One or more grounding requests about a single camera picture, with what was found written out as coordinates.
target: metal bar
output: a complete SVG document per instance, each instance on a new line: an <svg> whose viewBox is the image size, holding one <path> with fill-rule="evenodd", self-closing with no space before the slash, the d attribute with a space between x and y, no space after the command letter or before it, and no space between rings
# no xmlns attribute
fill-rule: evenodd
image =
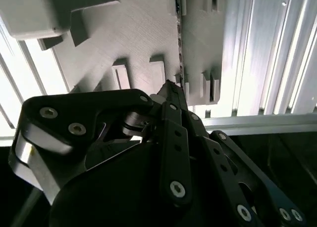
<svg viewBox="0 0 317 227"><path fill-rule="evenodd" d="M316 0L303 0L297 19L294 36L289 49L274 114L284 114L292 100L297 75L309 40L316 15Z"/></svg>
<svg viewBox="0 0 317 227"><path fill-rule="evenodd" d="M253 17L254 0L239 0L237 10L236 36L233 47L232 66L235 71L235 85L232 109L237 110L239 105L240 90L244 62L246 59L246 48L250 37L251 21Z"/></svg>
<svg viewBox="0 0 317 227"><path fill-rule="evenodd" d="M10 121L10 119L8 118L7 114L5 113L5 110L3 109L3 107L0 104L0 114L3 115L5 121L8 123L9 127L11 129L15 129L14 125L12 124L12 122Z"/></svg>
<svg viewBox="0 0 317 227"><path fill-rule="evenodd" d="M36 203L40 199L42 193L43 193L42 191L38 190L35 187L32 189L31 193L24 201L23 206L20 208L19 212L14 216L10 227L22 227L22 226L24 226L25 220L30 215L34 206L36 205Z"/></svg>
<svg viewBox="0 0 317 227"><path fill-rule="evenodd" d="M19 91L18 86L16 85L2 55L0 54L0 68L2 69L3 73L5 74L6 78L8 79L8 81L10 82L12 89L14 91L14 93L16 94L16 96L18 97L20 103L22 104L24 102L24 99L22 97L22 94Z"/></svg>
<svg viewBox="0 0 317 227"><path fill-rule="evenodd" d="M317 131L317 114L258 115L202 119L208 132L221 130L229 136Z"/></svg>
<svg viewBox="0 0 317 227"><path fill-rule="evenodd" d="M18 43L19 43L19 45L21 47L21 50L22 50L22 52L23 52L23 54L25 56L25 59L26 59L27 63L29 64L29 67L30 67L30 69L31 69L31 71L33 73L33 76L34 76L34 78L35 78L35 80L36 80L36 82L37 82L37 84L38 84L38 86L40 88L40 91L41 91L42 95L47 95L46 90L44 88L44 85L42 83L41 77L39 75L39 72L36 69L36 66L34 64L34 61L32 59L32 56L30 54L30 51L29 51L25 41L18 41Z"/></svg>
<svg viewBox="0 0 317 227"><path fill-rule="evenodd" d="M312 28L312 32L309 38L308 46L304 54L304 60L301 65L303 67L303 73L298 85L298 90L294 98L294 105L292 106L291 113L309 113L313 112L315 104L317 102L317 16Z"/></svg>
<svg viewBox="0 0 317 227"><path fill-rule="evenodd" d="M274 39L276 43L272 47L260 105L260 108L264 109L265 115L273 114L275 108L301 2L302 0L283 0L281 3L282 13L279 19L281 23L279 27L276 27L276 39Z"/></svg>
<svg viewBox="0 0 317 227"><path fill-rule="evenodd" d="M47 95L65 94L68 88L52 50L41 50L37 40L26 40L30 56Z"/></svg>
<svg viewBox="0 0 317 227"><path fill-rule="evenodd" d="M253 0L237 115L258 115L283 0Z"/></svg>

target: dark floor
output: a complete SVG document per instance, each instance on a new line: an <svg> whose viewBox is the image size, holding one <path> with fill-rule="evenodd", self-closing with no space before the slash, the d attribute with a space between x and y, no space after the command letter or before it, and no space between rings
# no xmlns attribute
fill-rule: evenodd
<svg viewBox="0 0 317 227"><path fill-rule="evenodd" d="M305 213L309 226L317 226L317 133L233 136L232 139ZM108 148L107 155L113 155ZM7 164L8 148L0 148L2 216L0 226L10 226L33 188L13 174ZM105 158L100 151L91 153L87 162L93 166ZM49 204L44 195L28 217L18 226L48 226Z"/></svg>

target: black plastic part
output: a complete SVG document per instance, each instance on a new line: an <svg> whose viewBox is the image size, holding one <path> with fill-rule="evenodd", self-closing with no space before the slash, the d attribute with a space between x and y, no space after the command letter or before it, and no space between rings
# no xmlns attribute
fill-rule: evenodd
<svg viewBox="0 0 317 227"><path fill-rule="evenodd" d="M167 203L177 208L184 207L192 202L187 130L181 126L181 110L168 101L162 105L161 119L155 132L159 133L158 144L162 148L160 192ZM170 189L173 181L183 185L184 197L173 195Z"/></svg>
<svg viewBox="0 0 317 227"><path fill-rule="evenodd" d="M185 94L182 88L177 86L174 82L167 80L159 90L158 95L166 98L167 101L170 101L181 110L188 111Z"/></svg>
<svg viewBox="0 0 317 227"><path fill-rule="evenodd" d="M206 132L188 111L180 87L167 81L158 94L166 98L162 105L139 90L42 96L23 104L13 149L29 142L48 161L65 162L61 167L74 167L88 147L129 140L125 132L150 118L144 128L137 127L141 144L63 183L52 197L50 226L306 226L303 213L228 136L222 140L219 131ZM58 116L41 117L42 107L54 108ZM86 133L71 134L71 123L84 125ZM57 181L64 178L59 165L45 168L61 174L54 176ZM46 184L48 176L37 166L31 169ZM183 185L183 196L171 190L172 181ZM238 205L250 220L242 218ZM285 221L279 208L296 210L303 221Z"/></svg>
<svg viewBox="0 0 317 227"><path fill-rule="evenodd" d="M192 205L167 208L159 193L159 153L158 145L138 144L71 180L54 201L50 227L238 226L200 162L191 161Z"/></svg>
<svg viewBox="0 0 317 227"><path fill-rule="evenodd" d="M302 221L291 217L286 221L280 214L283 208L290 215L296 210L302 217L304 214L299 208L256 166L256 164L233 142L233 140L221 131L210 134L212 140L217 141L225 154L234 159L238 167L236 180L245 183L251 190L258 216L264 224L270 226L306 226L305 218Z"/></svg>
<svg viewBox="0 0 317 227"><path fill-rule="evenodd" d="M127 110L145 113L152 106L152 100L140 90L33 97L23 103L18 130L29 143L54 153L65 155L77 148L86 154L86 149L96 140L98 123L110 126L120 121ZM54 108L58 116L54 119L41 117L42 107ZM72 123L84 125L86 133L83 136L71 134L68 126ZM113 132L112 139L122 136L122 132Z"/></svg>

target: silver screw head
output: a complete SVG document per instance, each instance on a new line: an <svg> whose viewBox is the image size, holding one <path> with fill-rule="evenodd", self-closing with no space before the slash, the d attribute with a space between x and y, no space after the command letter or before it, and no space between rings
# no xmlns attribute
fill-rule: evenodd
<svg viewBox="0 0 317 227"><path fill-rule="evenodd" d="M252 216L250 214L250 211L243 205L237 206L237 211L239 215L247 222L250 222L252 220Z"/></svg>
<svg viewBox="0 0 317 227"><path fill-rule="evenodd" d="M176 107L175 105L170 104L169 106L170 106L170 108L171 108L171 109L173 109L173 110L177 110L177 107Z"/></svg>
<svg viewBox="0 0 317 227"><path fill-rule="evenodd" d="M80 123L72 123L68 126L68 130L75 136L82 136L86 133L86 128Z"/></svg>
<svg viewBox="0 0 317 227"><path fill-rule="evenodd" d="M303 221L303 217L294 209L292 209L292 214L298 221Z"/></svg>
<svg viewBox="0 0 317 227"><path fill-rule="evenodd" d="M53 119L58 116L58 112L51 107L43 107L40 109L40 115L44 118Z"/></svg>
<svg viewBox="0 0 317 227"><path fill-rule="evenodd" d="M182 198L185 196L185 193L186 193L185 188L180 182L172 181L169 187L174 196L178 198Z"/></svg>
<svg viewBox="0 0 317 227"><path fill-rule="evenodd" d="M199 120L199 117L196 115L196 114L192 114L192 118L195 120L195 121L198 121Z"/></svg>
<svg viewBox="0 0 317 227"><path fill-rule="evenodd" d="M149 100L148 100L146 97L144 97L144 96L140 96L140 99L143 100L144 102L149 101Z"/></svg>
<svg viewBox="0 0 317 227"><path fill-rule="evenodd" d="M289 213L287 211L285 211L285 209L283 208L279 208L279 212L282 215L282 217L287 220L290 221L291 220L291 216L289 215Z"/></svg>
<svg viewBox="0 0 317 227"><path fill-rule="evenodd" d="M219 137L222 140L226 140L227 139L226 136L223 133L219 133Z"/></svg>

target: black mechanical arm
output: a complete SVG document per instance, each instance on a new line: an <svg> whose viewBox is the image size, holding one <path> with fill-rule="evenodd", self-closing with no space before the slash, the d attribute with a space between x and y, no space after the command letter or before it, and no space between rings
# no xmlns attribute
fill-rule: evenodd
<svg viewBox="0 0 317 227"><path fill-rule="evenodd" d="M88 150L132 136L142 142L86 169ZM230 137L206 132L170 81L151 97L119 90L27 100L9 163L43 190L52 227L307 225Z"/></svg>

